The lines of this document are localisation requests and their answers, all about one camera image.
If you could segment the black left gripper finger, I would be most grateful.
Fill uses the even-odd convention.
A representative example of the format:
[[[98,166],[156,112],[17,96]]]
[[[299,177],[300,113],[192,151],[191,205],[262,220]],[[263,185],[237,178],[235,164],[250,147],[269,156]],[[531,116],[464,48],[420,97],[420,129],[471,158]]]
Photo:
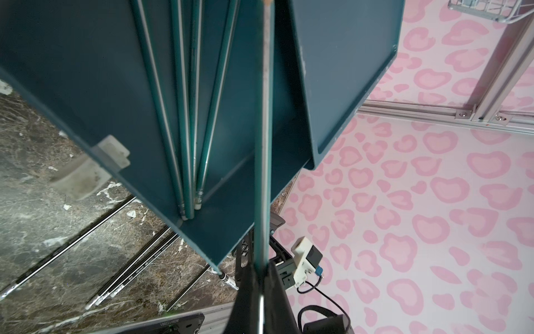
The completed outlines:
[[[245,267],[224,332],[300,333],[274,264],[269,264],[263,279],[257,278],[254,267]]]

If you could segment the teal drawer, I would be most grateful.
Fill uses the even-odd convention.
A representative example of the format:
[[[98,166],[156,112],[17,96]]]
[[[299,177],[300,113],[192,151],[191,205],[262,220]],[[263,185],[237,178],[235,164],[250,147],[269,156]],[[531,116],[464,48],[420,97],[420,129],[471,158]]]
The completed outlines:
[[[242,1],[202,209],[190,221],[192,159],[180,141],[192,3],[3,1],[1,78],[121,181],[209,264],[254,220],[261,56],[256,1]]]

